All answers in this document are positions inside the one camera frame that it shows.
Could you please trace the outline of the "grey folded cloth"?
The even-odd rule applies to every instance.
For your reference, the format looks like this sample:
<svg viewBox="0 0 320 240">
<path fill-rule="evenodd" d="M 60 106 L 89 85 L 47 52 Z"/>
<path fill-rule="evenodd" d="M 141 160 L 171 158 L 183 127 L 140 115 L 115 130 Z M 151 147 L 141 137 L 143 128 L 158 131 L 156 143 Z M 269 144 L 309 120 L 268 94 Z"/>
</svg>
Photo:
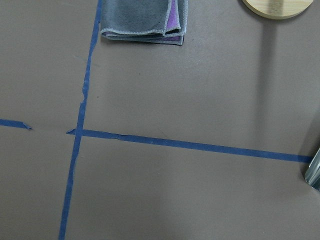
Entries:
<svg viewBox="0 0 320 240">
<path fill-rule="evenodd" d="M 187 0 L 103 0 L 100 35 L 109 40 L 181 46 Z"/>
</svg>

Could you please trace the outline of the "wooden round stand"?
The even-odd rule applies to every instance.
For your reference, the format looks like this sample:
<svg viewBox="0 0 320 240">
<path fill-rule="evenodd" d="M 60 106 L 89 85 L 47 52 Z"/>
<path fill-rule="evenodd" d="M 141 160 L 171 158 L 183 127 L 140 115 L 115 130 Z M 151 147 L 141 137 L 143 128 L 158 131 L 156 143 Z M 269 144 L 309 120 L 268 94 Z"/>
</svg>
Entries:
<svg viewBox="0 0 320 240">
<path fill-rule="evenodd" d="M 253 13 L 272 20 L 293 18 L 305 11 L 313 0 L 243 0 Z"/>
</svg>

